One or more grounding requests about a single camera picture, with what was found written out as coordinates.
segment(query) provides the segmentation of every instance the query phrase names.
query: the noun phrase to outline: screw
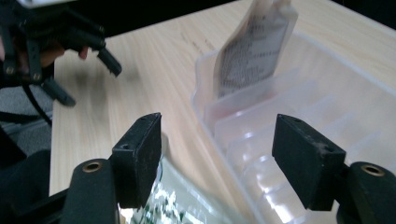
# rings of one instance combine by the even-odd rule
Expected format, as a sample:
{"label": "screw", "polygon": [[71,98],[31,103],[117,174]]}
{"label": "screw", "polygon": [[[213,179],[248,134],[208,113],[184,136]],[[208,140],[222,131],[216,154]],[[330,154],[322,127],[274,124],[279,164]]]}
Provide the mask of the screw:
{"label": "screw", "polygon": [[6,70],[6,73],[8,74],[8,75],[12,75],[12,74],[14,74],[14,72],[15,72],[15,69],[14,69],[14,67],[8,67],[7,68],[7,70]]}

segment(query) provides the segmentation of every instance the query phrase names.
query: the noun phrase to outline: plastic bag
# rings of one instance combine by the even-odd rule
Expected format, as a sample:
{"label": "plastic bag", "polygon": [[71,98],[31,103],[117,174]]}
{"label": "plastic bag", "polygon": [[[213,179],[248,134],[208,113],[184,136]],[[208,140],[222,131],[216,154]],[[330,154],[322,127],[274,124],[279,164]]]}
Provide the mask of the plastic bag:
{"label": "plastic bag", "polygon": [[273,75],[298,13],[290,0],[254,0],[219,51],[214,71],[217,98]]}

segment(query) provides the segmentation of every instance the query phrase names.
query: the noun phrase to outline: light wood surface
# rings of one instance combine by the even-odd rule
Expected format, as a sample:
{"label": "light wood surface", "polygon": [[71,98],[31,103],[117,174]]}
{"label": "light wood surface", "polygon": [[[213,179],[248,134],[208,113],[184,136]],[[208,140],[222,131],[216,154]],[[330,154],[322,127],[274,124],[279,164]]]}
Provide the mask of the light wood surface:
{"label": "light wood surface", "polygon": [[[107,159],[136,119],[163,114],[170,161],[193,183],[252,218],[224,164],[214,153],[191,107],[195,61],[219,49],[236,28],[250,0],[210,8],[107,40],[123,66],[115,78],[95,57],[67,52],[56,62],[56,79],[77,100],[55,103],[50,192],[69,186],[81,162]],[[396,32],[326,0],[293,0],[295,30],[396,89]]]}

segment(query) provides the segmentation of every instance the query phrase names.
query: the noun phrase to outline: clear plastic bin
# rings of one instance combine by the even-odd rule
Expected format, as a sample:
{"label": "clear plastic bin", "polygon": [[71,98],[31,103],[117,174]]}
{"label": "clear plastic bin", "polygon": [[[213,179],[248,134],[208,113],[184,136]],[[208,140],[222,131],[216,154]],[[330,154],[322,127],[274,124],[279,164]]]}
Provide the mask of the clear plastic bin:
{"label": "clear plastic bin", "polygon": [[346,151],[396,172],[396,91],[294,32],[273,77],[219,100],[218,52],[196,62],[192,105],[259,223],[336,223],[331,212],[304,210],[271,155],[277,114],[302,119]]}

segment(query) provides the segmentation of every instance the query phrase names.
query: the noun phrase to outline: black cable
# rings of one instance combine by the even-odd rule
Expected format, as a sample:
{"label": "black cable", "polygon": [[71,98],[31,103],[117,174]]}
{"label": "black cable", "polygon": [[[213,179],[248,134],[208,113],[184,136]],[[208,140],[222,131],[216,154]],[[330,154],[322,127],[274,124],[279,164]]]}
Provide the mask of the black cable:
{"label": "black cable", "polygon": [[29,98],[30,102],[35,107],[35,110],[38,112],[38,114],[41,116],[41,118],[43,118],[44,121],[46,121],[48,123],[48,125],[50,127],[52,127],[52,120],[47,116],[47,114],[44,112],[44,110],[38,104],[37,100],[33,96],[32,91],[29,88],[29,85],[22,84],[22,87],[23,87],[23,90],[26,93],[27,97]]}

